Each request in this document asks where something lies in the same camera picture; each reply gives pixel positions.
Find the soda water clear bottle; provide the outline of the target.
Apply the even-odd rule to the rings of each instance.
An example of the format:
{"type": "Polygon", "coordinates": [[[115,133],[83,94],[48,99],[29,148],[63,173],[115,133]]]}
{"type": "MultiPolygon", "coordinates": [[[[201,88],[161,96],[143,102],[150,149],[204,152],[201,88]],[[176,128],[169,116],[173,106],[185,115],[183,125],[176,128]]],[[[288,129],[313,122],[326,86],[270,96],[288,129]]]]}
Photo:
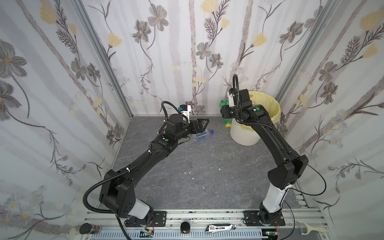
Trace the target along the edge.
{"type": "Polygon", "coordinates": [[[205,138],[205,137],[213,135],[213,134],[214,134],[213,130],[205,130],[202,133],[195,134],[194,135],[194,139],[195,140],[202,139],[202,138],[205,138]]]}

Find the green bottle yellow cap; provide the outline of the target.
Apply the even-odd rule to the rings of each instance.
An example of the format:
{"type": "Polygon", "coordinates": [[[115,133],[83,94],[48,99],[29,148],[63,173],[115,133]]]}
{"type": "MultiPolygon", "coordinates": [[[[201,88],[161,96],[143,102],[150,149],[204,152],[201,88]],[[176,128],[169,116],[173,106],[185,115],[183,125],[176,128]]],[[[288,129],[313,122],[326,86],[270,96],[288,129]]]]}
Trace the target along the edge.
{"type": "Polygon", "coordinates": [[[231,113],[230,113],[231,107],[229,106],[229,100],[228,99],[221,100],[219,103],[219,107],[220,107],[220,113],[222,115],[222,120],[225,123],[225,127],[231,128],[232,119],[231,119],[231,113]]]}

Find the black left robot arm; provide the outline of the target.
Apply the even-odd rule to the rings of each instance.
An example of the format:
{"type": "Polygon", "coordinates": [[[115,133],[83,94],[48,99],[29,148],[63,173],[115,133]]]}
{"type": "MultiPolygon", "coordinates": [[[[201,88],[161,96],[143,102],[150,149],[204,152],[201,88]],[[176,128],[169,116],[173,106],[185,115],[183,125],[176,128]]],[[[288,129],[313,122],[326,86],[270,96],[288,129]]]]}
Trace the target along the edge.
{"type": "Polygon", "coordinates": [[[135,187],[160,161],[167,158],[178,146],[179,140],[205,132],[209,119],[188,120],[182,114],[172,114],[164,120],[158,135],[148,149],[136,160],[119,171],[108,171],[104,179],[90,187],[83,196],[84,206],[95,213],[114,214],[118,218],[136,218],[141,225],[153,221],[153,208],[136,198],[135,187]],[[106,208],[93,207],[88,196],[101,188],[99,201],[106,208]]]}

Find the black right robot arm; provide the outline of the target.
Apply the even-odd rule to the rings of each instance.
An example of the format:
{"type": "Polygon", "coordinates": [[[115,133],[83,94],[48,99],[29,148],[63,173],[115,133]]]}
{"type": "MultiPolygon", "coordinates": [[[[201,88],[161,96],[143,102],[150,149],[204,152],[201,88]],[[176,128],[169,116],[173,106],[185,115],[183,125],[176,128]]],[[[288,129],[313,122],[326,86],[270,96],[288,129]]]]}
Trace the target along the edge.
{"type": "Polygon", "coordinates": [[[309,160],[291,148],[274,127],[265,107],[252,103],[248,90],[231,88],[228,97],[229,104],[221,107],[222,117],[251,127],[266,144],[277,165],[268,171],[270,186],[258,213],[259,222],[268,226],[282,216],[281,205],[286,193],[301,177],[309,160]]]}

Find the yellow plastic bin liner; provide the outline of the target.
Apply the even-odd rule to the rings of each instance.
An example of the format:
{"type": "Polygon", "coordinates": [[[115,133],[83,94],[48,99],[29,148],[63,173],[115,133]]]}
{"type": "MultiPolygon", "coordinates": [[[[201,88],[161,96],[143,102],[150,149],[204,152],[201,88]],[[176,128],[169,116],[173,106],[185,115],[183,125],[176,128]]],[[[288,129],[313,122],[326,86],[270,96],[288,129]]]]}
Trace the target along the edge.
{"type": "Polygon", "coordinates": [[[253,105],[262,105],[269,113],[273,124],[277,124],[281,120],[281,108],[279,103],[271,96],[262,93],[249,91],[250,100],[253,105]]]}

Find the white ribbed trash bin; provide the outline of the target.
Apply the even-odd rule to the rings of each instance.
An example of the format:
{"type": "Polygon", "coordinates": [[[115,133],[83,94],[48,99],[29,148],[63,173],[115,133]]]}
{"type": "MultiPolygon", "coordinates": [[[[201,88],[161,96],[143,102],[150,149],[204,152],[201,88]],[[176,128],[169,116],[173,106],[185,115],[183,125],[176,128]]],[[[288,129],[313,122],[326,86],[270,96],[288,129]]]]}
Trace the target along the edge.
{"type": "Polygon", "coordinates": [[[253,146],[261,137],[251,128],[239,124],[235,119],[232,119],[230,135],[232,139],[242,146],[253,146]]]}

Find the black round knob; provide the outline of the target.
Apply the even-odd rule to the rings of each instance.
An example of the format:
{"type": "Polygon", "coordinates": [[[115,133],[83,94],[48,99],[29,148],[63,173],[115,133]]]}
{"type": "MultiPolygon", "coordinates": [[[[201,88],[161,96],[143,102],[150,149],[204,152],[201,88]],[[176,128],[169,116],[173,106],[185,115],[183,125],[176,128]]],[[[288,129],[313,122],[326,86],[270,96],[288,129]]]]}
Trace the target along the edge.
{"type": "Polygon", "coordinates": [[[180,225],[180,231],[181,234],[190,234],[191,232],[191,225],[188,222],[183,222],[180,225]]]}

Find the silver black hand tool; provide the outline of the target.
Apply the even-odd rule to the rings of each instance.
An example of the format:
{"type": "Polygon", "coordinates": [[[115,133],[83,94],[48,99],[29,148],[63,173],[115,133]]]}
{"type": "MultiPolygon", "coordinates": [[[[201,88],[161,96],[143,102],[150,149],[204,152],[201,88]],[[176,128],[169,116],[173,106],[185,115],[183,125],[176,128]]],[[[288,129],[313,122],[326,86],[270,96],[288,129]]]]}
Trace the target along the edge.
{"type": "Polygon", "coordinates": [[[234,224],[212,224],[206,228],[205,233],[207,235],[212,235],[219,232],[229,232],[236,229],[237,226],[234,224]]]}

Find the cream plastic peeler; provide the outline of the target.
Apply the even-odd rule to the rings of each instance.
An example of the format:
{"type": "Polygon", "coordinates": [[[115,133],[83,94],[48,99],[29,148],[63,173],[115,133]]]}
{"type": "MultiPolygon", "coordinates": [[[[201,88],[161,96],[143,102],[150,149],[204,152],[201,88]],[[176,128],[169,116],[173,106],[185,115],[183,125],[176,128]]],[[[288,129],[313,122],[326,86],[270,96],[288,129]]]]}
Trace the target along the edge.
{"type": "Polygon", "coordinates": [[[303,221],[297,221],[302,236],[306,236],[311,232],[318,232],[322,234],[328,233],[328,230],[323,227],[313,227],[303,221]]]}

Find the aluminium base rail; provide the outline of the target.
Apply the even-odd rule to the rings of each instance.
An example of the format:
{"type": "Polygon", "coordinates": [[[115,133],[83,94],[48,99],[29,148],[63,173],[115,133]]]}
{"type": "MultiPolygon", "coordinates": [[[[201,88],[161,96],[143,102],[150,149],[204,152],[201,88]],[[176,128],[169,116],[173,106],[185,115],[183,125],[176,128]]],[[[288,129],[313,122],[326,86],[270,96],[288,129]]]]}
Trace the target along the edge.
{"type": "Polygon", "coordinates": [[[148,226],[142,226],[133,218],[123,219],[119,225],[115,216],[88,213],[86,223],[98,225],[98,234],[83,235],[84,240],[125,240],[130,238],[127,230],[142,230],[153,236],[156,230],[179,230],[183,222],[191,225],[191,230],[206,230],[212,224],[234,224],[239,229],[260,229],[267,239],[261,240],[332,240],[333,234],[319,209],[284,207],[280,219],[263,226],[257,220],[257,210],[161,210],[154,213],[154,219],[148,226]],[[297,221],[303,221],[313,227],[323,227],[328,233],[311,232],[302,236],[297,221]]]}

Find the black jar on rail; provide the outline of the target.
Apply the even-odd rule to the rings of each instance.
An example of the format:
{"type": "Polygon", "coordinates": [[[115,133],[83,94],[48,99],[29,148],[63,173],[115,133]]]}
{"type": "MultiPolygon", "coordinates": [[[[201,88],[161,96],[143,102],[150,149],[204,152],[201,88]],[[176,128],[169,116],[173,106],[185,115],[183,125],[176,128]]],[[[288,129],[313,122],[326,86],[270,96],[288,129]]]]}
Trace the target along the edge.
{"type": "Polygon", "coordinates": [[[85,234],[94,235],[94,234],[98,234],[100,231],[101,231],[100,226],[90,224],[90,223],[82,224],[79,229],[79,233],[81,235],[85,235],[85,234]]]}

